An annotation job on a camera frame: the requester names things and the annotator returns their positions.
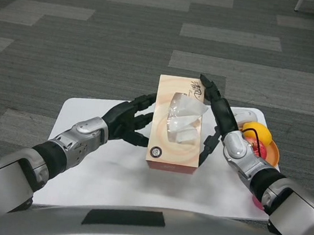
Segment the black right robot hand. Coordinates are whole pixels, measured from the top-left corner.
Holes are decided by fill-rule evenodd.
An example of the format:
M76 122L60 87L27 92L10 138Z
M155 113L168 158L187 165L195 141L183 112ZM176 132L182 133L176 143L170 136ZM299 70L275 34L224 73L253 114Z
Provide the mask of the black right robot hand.
M200 81L205 88L204 97L210 103L216 126L214 127L215 134L209 135L204 141L204 149L199 155L199 166L215 150L219 137L223 140L228 133L239 130L230 105L227 99L221 96L216 84L203 74L200 74Z

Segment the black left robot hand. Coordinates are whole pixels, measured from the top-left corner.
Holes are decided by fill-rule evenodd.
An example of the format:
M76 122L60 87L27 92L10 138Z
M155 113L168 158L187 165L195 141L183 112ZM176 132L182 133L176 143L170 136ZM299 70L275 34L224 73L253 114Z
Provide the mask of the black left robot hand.
M103 115L102 119L108 127L108 140L124 140L131 145L147 147L149 139L137 130L143 129L152 122L153 113L140 114L138 111L149 108L156 102L156 93L136 97L132 101L124 101Z

